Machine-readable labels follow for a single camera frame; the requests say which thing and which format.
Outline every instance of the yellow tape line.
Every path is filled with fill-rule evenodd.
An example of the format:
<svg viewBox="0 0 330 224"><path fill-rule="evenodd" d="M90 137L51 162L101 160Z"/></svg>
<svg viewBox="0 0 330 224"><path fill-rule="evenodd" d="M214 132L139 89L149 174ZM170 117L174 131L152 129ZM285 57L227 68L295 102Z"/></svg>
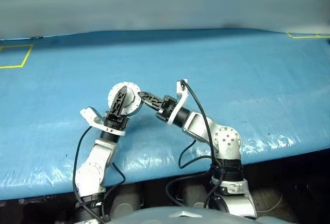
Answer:
<svg viewBox="0 0 330 224"><path fill-rule="evenodd" d="M330 35L312 35L312 36L293 36L290 33L287 33L287 35L293 39L304 39L304 38L330 38Z"/></svg>
<svg viewBox="0 0 330 224"><path fill-rule="evenodd" d="M0 46L0 52L2 50L2 48L8 48L8 47L29 47L29 50L27 51L22 63L20 65L8 65L8 66L0 66L0 69L6 69L6 68L22 68L24 67L24 64L27 60L27 58L29 57L31 50L33 48L33 44L25 44L25 45L8 45L8 46Z"/></svg>

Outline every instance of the wire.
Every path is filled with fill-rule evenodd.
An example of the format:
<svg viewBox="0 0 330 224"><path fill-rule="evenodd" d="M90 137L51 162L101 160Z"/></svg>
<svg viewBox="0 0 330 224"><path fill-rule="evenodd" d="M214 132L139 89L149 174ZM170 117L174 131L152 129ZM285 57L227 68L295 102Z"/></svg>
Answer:
<svg viewBox="0 0 330 224"><path fill-rule="evenodd" d="M212 135L211 135L211 130L210 130L210 126L208 125L208 122L207 122L207 119L206 119L206 115L205 115L205 112L203 110L203 107L200 103L200 101L198 100L197 96L195 95L195 93L193 92L193 90L191 89L191 87L188 85L187 82L185 82L184 80L181 80L181 84L184 85L185 87L188 88L188 91L190 92L190 94L192 95L192 97L194 98L198 108L200 109L201 111L201 114L203 116L203 119L204 119L204 123L205 123L205 126L206 126L206 131L207 131L207 135L208 135L208 140L209 140L209 143L210 143L210 149L211 149L211 157L212 157L212 164L215 165L216 164L216 157L215 157L215 150L214 150L214 147L213 147L213 140L212 140Z"/></svg>
<svg viewBox="0 0 330 224"><path fill-rule="evenodd" d="M211 195L219 188L220 184L222 183L222 180L223 180L223 176L224 174L222 173L218 179L218 182L215 184L215 186L213 186L213 188L210 190L210 192L207 194L206 196L206 199L205 199L205 202L204 202L204 206L203 207L206 207L209 200L210 200L210 197Z"/></svg>
<svg viewBox="0 0 330 224"><path fill-rule="evenodd" d="M215 198L221 198L221 196L218 195L218 194L214 194L213 196L211 196L211 197L209 198L208 203L209 203L212 199L215 199Z"/></svg>
<svg viewBox="0 0 330 224"><path fill-rule="evenodd" d="M84 136L87 134L87 132L92 128L92 126L89 126L85 132L82 134L79 142L78 142L78 146L77 146L77 151L76 151L76 156L74 158L74 164L73 164L73 175L72 175L72 187L73 187L73 192L74 195L76 196L78 202L80 203L80 205L91 215L93 216L96 220L98 220L100 223L105 223L104 220L102 220L96 213L94 213L94 211L92 211L89 207L87 207L85 205L85 203L83 202L83 200L81 199L79 193L78 193L78 189L76 186L76 170L77 170L77 161L78 161L78 154L79 154L79 149L80 149L80 145L81 142L84 138Z"/></svg>
<svg viewBox="0 0 330 224"><path fill-rule="evenodd" d="M189 149L191 148L194 144L196 143L196 139L189 145L187 146L180 154L180 157L179 157L179 161L178 161L178 165L179 165L179 168L180 169L184 169L185 167L189 166L190 164L194 163L195 161L198 161L200 159L203 159L203 158L210 158L212 159L211 156L209 155L203 155L203 156L199 156L199 157L196 157L196 158L193 158L191 161L188 161L187 163L185 163L183 166L181 165L181 159L182 159L182 156L183 154Z"/></svg>
<svg viewBox="0 0 330 224"><path fill-rule="evenodd" d="M268 210L264 210L264 211L256 211L256 212L258 212L258 213L267 213L267 212L272 211L272 210L275 209L275 208L280 204L280 202L282 201L283 194L282 194L280 197L281 197L281 198L279 199L279 201L277 202L277 204L275 204L274 207L271 207L271 208L268 209Z"/></svg>
<svg viewBox="0 0 330 224"><path fill-rule="evenodd" d="M177 179L173 179L171 180L165 187L165 192L166 192L166 195L168 196L168 198L170 198L170 200L174 203L176 203L177 205L179 206L182 206L182 207L186 207L183 203L179 202L178 200L176 200L174 197L172 197L172 195L170 194L170 191L169 191L169 188L176 182L178 181L181 181L181 180L186 180L186 179L195 179L195 178L202 178L202 177L205 177L207 175L209 175L210 173L210 170L206 171L206 172L203 172L201 174L194 174L194 175L188 175L188 176L184 176L184 177L180 177L180 178L177 178Z"/></svg>
<svg viewBox="0 0 330 224"><path fill-rule="evenodd" d="M122 185L123 183L125 183L126 181L126 177L125 175L123 174L123 172L116 166L115 163L112 163L113 167L116 169L116 171L122 176L123 180L120 181L118 184L114 185L110 190L108 190L104 197L103 197L103 204L102 204L102 217L105 221L110 221L110 220L107 220L106 218L106 215L105 215L105 203L106 203L106 199L108 198L109 194L114 191L116 188L118 188L120 185Z"/></svg>

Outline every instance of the gray wall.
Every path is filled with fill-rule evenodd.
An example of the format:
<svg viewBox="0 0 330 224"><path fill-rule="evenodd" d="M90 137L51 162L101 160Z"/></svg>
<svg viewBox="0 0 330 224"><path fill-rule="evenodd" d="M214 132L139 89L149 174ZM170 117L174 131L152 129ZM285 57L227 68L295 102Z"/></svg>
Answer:
<svg viewBox="0 0 330 224"><path fill-rule="evenodd" d="M330 0L0 0L0 39L215 27L324 34L329 22Z"/></svg>

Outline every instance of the plastic sheet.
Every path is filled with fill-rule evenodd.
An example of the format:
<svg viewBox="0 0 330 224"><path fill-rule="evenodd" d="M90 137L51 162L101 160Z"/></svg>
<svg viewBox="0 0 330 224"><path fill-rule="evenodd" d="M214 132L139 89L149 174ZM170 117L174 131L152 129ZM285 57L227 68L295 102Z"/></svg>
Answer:
<svg viewBox="0 0 330 224"><path fill-rule="evenodd" d="M121 81L175 97L188 81L206 114L234 127L243 139L244 164L329 147L330 45L326 39L291 39L256 30L103 32L11 41L30 44L22 68L0 69L0 199L72 191L73 160L87 127L79 111L100 113ZM1 63L24 58L14 47ZM197 109L189 97L187 107ZM78 164L100 132L82 142ZM119 141L115 162L127 182L206 170L209 160L180 170L180 152L192 139L143 106ZM197 143L183 162L208 154ZM106 185L120 176L108 169Z"/></svg>

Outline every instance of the gray object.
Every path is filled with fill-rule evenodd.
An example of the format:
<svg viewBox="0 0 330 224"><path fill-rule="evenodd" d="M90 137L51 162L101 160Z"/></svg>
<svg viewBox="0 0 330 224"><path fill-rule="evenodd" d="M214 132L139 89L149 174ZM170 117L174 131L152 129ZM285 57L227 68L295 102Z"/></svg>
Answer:
<svg viewBox="0 0 330 224"><path fill-rule="evenodd" d="M198 207L152 207L136 211L128 216L110 222L111 224L288 224L273 217L261 217L254 220L238 217L217 210Z"/></svg>
<svg viewBox="0 0 330 224"><path fill-rule="evenodd" d="M183 186L183 204L188 207L203 207L207 192L205 187L192 180L186 180Z"/></svg>
<svg viewBox="0 0 330 224"><path fill-rule="evenodd" d="M244 27L330 33L330 0L1 0L0 39Z"/></svg>
<svg viewBox="0 0 330 224"><path fill-rule="evenodd" d="M139 210L140 203L140 196L135 184L120 186L111 206L111 219L118 219Z"/></svg>

